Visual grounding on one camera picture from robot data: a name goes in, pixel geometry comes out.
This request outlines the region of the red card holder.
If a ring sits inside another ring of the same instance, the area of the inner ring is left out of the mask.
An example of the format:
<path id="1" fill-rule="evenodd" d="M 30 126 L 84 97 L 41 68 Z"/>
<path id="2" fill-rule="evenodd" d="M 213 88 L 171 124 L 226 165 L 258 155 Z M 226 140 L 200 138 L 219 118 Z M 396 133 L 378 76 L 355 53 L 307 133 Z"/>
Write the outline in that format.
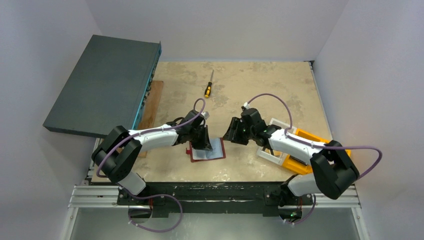
<path id="1" fill-rule="evenodd" d="M 190 143 L 189 148 L 185 149 L 185 153 L 189 155 L 192 163 L 226 158 L 225 146 L 222 137 L 212 139 L 211 146 L 212 150 L 198 150 L 194 149 Z"/>

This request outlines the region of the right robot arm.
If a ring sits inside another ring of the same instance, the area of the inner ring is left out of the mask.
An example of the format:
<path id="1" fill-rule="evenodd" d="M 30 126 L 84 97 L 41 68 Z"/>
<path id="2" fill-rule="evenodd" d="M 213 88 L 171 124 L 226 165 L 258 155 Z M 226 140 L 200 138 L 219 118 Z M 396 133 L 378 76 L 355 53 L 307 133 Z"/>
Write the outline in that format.
<path id="1" fill-rule="evenodd" d="M 285 153 L 311 166 L 312 173 L 295 174 L 281 184 L 277 192 L 288 204 L 307 194 L 324 194 L 336 200 L 360 177 L 339 142 L 312 141 L 292 134 L 280 125 L 266 124 L 255 108 L 244 109 L 240 117 L 233 117 L 222 138 L 239 145 L 254 141 L 271 152 Z"/>

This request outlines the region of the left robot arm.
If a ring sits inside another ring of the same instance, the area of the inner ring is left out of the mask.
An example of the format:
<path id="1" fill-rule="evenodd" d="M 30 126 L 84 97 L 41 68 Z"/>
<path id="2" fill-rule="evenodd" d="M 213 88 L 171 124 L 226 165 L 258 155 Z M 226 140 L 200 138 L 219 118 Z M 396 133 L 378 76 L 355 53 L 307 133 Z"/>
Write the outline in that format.
<path id="1" fill-rule="evenodd" d="M 129 197 L 138 205 L 146 203 L 149 191 L 145 180 L 132 170 L 140 152 L 162 147 L 191 143 L 199 150 L 211 150 L 206 120 L 207 111 L 191 110 L 166 124 L 145 130 L 127 130 L 116 126 L 91 155 L 98 175 L 129 191 Z"/>

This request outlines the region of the wooden board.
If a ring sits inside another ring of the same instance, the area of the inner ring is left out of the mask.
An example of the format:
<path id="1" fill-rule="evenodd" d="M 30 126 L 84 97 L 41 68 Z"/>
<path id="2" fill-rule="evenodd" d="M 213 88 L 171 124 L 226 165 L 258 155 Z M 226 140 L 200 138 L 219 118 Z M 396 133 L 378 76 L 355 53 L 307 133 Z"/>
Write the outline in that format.
<path id="1" fill-rule="evenodd" d="M 154 127 L 164 82 L 154 80 L 150 85 L 149 95 L 146 98 L 142 119 L 137 127 L 137 130 L 146 130 Z"/>

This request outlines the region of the yellow plastic bin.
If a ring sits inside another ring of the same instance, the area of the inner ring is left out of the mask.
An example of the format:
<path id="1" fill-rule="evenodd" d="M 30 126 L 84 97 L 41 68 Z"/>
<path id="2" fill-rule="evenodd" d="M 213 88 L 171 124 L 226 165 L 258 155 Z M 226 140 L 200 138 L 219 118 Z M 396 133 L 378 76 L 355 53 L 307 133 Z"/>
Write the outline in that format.
<path id="1" fill-rule="evenodd" d="M 330 142 L 329 139 L 319 137 L 301 128 L 294 127 L 288 132 L 290 136 L 306 141 L 309 144 L 318 143 L 318 145 L 323 146 L 324 143 L 328 144 Z M 295 196 L 324 193 L 317 186 L 313 168 L 310 163 L 312 154 L 318 153 L 321 150 L 320 148 L 312 149 L 310 146 L 306 146 L 285 137 L 283 138 L 283 149 L 278 151 L 287 154 L 283 160 L 282 166 L 298 174 L 288 183 L 289 190 Z"/>

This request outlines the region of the yellow black screwdriver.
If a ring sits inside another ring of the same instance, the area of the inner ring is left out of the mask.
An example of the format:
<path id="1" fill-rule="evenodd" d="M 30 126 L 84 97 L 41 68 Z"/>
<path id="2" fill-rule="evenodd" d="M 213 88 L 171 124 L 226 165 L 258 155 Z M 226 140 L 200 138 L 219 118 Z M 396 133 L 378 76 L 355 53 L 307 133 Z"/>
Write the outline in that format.
<path id="1" fill-rule="evenodd" d="M 212 70 L 211 75 L 210 75 L 210 79 L 208 81 L 208 84 L 206 86 L 206 89 L 204 91 L 204 97 L 205 98 L 209 98 L 212 92 L 212 84 L 213 84 L 213 78 L 214 78 L 214 70 Z"/>

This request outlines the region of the white frame tray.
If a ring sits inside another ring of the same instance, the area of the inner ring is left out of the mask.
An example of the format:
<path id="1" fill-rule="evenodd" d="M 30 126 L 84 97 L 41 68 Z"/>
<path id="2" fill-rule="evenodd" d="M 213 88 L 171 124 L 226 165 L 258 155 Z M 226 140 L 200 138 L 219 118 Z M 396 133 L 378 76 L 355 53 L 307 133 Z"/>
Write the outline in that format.
<path id="1" fill-rule="evenodd" d="M 290 126 L 289 123 L 285 123 L 276 118 L 272 118 L 270 124 L 279 126 L 282 128 L 282 130 Z M 284 152 L 277 150 L 273 150 L 272 152 L 273 153 L 271 153 L 271 151 L 267 148 L 259 147 L 256 152 L 256 155 L 281 167 L 288 166 L 288 163 L 295 163 L 295 159 L 293 159 L 291 156 Z"/>

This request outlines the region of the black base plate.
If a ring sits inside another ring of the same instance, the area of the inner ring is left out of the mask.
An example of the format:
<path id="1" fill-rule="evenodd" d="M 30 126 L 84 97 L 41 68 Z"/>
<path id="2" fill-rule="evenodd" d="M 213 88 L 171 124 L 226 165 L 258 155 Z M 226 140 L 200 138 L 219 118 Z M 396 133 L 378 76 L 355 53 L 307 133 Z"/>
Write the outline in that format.
<path id="1" fill-rule="evenodd" d="M 281 185 L 278 181 L 149 182 L 137 197 L 119 190 L 117 204 L 146 207 L 154 218 L 179 212 L 299 218 L 302 209 L 312 206 L 311 194 L 296 197 Z"/>

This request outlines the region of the dark grey network switch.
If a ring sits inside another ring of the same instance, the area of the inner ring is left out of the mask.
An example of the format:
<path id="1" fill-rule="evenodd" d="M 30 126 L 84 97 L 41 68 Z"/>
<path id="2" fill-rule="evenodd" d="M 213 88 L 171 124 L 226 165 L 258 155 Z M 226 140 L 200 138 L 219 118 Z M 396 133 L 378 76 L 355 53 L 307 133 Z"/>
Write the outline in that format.
<path id="1" fill-rule="evenodd" d="M 137 128 L 161 53 L 160 43 L 93 35 L 43 126 L 91 138 Z"/>

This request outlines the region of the aluminium rail frame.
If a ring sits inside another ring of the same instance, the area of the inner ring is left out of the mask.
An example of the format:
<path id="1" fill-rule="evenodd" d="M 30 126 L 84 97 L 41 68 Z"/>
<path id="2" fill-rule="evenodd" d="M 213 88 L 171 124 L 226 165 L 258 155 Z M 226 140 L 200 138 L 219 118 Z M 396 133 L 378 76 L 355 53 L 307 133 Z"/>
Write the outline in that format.
<path id="1" fill-rule="evenodd" d="M 275 187 L 260 184 L 224 184 L 200 183 L 197 185 L 172 184 L 169 187 L 156 186 L 153 201 L 139 200 L 120 190 L 117 186 L 75 186 L 68 204 L 70 208 L 108 208 L 135 207 L 141 208 L 149 204 L 165 205 L 173 196 L 182 204 L 203 203 L 249 203 L 263 204 L 266 207 L 278 206 L 281 197 Z"/>

